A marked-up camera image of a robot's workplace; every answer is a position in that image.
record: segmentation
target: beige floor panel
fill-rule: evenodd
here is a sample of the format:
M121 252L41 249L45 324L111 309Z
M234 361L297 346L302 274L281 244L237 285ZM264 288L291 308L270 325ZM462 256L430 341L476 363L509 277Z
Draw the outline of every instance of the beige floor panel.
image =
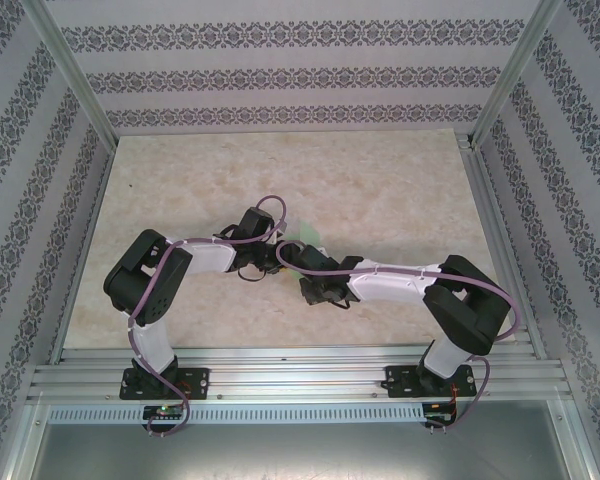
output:
M102 283L142 230L210 236L270 193L336 260L423 265L455 253L494 278L451 130L124 137L65 347L128 346ZM263 208L280 213L275 201ZM440 331L419 305L310 307L289 273L255 284L235 274L186 277L165 318L180 347L426 343Z

